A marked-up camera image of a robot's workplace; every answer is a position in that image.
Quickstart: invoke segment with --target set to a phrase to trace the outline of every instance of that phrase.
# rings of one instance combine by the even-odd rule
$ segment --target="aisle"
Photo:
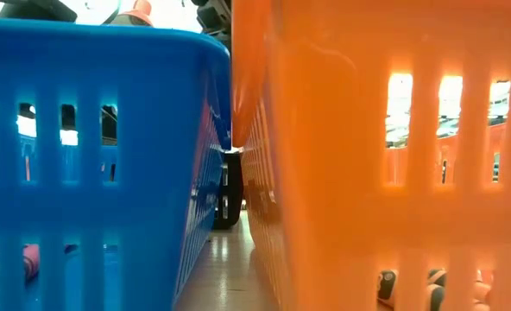
[[[213,232],[206,243],[177,311],[274,311],[268,291],[258,282],[248,215],[240,214],[229,232]]]

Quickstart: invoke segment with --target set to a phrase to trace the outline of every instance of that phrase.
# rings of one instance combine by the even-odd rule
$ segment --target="tiled floor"
[[[254,242],[242,212],[229,232],[213,232],[177,302],[177,311],[274,311],[256,273]]]

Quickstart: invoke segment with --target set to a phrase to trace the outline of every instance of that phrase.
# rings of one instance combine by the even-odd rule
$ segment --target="blue plastic basket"
[[[0,310],[172,309],[217,206],[229,67],[204,35],[0,21]],[[21,102],[35,105],[36,139],[17,133]],[[76,107],[76,147],[60,144],[63,104]],[[118,109],[116,147],[101,146],[103,105]],[[38,303],[23,287],[26,243],[41,247]],[[119,249],[116,276],[104,244]],[[77,274],[80,295],[66,287]]]

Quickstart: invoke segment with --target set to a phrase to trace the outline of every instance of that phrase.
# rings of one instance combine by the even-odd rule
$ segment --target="plastic basket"
[[[499,183],[487,130],[490,84],[511,80],[511,1],[243,1],[233,11],[233,145],[245,145],[251,232],[281,307],[374,310],[379,271],[399,269],[394,309],[421,310],[427,270],[446,267],[443,309],[471,310],[485,269],[491,310],[511,310],[511,103]],[[397,184],[385,148],[392,73],[413,75],[408,148],[395,151],[407,164],[389,164],[404,170]],[[464,88],[457,147],[444,154],[457,164],[442,184],[445,75]]]
[[[172,309],[217,205],[229,62],[204,35],[0,21],[0,310]],[[36,139],[17,133],[21,102]],[[60,144],[63,104],[78,146]],[[101,144],[103,105],[119,110],[116,147]],[[41,252],[27,291],[23,244]],[[118,248],[111,263],[103,244]]]

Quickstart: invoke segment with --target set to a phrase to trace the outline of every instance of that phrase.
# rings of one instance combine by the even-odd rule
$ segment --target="orange plastic basket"
[[[445,267],[443,310],[472,310],[478,269],[495,275],[491,310],[511,310],[511,103],[488,127],[490,85],[511,80],[511,1],[234,6],[233,140],[281,309],[375,310],[380,270],[397,269],[395,310],[423,310],[428,269]],[[385,148],[393,73],[413,75],[406,149]],[[459,134],[438,140],[446,75],[464,81]]]

